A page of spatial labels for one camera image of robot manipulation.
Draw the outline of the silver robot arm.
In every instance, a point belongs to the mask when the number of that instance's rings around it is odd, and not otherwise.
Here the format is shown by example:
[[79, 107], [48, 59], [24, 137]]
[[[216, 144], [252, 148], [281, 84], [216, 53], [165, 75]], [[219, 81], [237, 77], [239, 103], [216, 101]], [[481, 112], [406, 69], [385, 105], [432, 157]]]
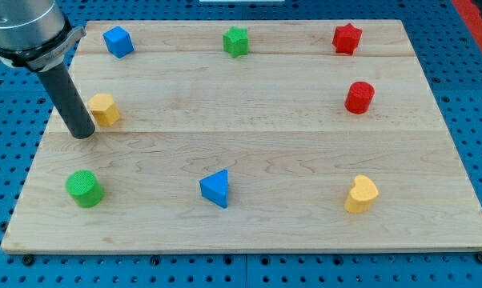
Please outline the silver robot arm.
[[0, 0], [0, 59], [10, 67], [47, 72], [85, 36], [56, 0]]

